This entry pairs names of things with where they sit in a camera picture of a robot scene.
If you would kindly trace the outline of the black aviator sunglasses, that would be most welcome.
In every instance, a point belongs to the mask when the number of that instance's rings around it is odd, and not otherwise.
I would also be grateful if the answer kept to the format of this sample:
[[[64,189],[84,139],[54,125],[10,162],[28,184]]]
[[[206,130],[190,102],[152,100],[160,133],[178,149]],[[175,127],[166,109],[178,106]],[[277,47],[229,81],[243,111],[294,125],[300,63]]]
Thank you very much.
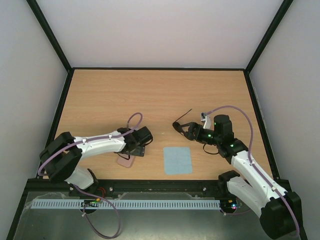
[[[179,120],[184,117],[185,115],[187,115],[192,109],[188,110],[186,113],[184,113],[182,116],[180,116],[176,121],[174,121],[172,123],[172,127],[180,134],[182,134],[182,132],[184,132],[184,130],[178,130],[178,125],[180,124],[179,123]]]

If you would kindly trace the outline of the pink glasses case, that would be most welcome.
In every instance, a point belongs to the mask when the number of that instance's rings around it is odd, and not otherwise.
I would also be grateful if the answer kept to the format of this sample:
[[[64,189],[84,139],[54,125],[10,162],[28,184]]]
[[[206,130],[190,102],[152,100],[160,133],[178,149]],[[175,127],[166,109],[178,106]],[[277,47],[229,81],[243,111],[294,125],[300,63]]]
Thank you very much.
[[[136,157],[133,155],[119,155],[117,159],[117,164],[124,168],[131,168],[134,164]]]

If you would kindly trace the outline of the light blue cleaning cloth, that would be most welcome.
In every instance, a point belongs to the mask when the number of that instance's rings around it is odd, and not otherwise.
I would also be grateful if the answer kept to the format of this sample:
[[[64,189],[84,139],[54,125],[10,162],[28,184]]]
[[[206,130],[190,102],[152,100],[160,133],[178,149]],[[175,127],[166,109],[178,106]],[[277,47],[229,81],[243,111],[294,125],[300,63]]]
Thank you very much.
[[[184,175],[193,172],[189,147],[164,147],[163,160],[166,175]]]

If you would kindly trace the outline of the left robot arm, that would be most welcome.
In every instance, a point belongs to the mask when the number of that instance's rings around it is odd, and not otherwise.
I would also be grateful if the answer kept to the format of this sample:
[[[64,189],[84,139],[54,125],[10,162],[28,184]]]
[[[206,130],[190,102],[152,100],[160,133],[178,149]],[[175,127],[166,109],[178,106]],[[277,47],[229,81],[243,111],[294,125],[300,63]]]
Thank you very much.
[[[75,137],[70,132],[63,132],[39,154],[39,173],[45,171],[53,184],[66,182],[74,189],[95,194],[99,181],[92,170],[79,165],[80,161],[105,153],[126,155],[126,160],[129,160],[152,141],[152,133],[146,126],[138,130],[121,127],[107,134],[89,137]]]

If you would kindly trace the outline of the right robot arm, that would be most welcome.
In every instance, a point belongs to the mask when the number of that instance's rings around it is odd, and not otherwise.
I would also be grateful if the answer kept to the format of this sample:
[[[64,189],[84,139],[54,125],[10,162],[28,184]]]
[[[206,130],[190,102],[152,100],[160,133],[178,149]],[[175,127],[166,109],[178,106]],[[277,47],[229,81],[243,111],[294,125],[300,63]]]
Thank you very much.
[[[218,154],[235,169],[219,175],[218,191],[224,195],[238,197],[259,218],[264,232],[273,240],[294,232],[299,235],[302,223],[300,197],[272,179],[254,160],[249,148],[235,138],[228,115],[213,118],[202,116],[204,122],[180,124],[173,128],[190,141],[216,146]]]

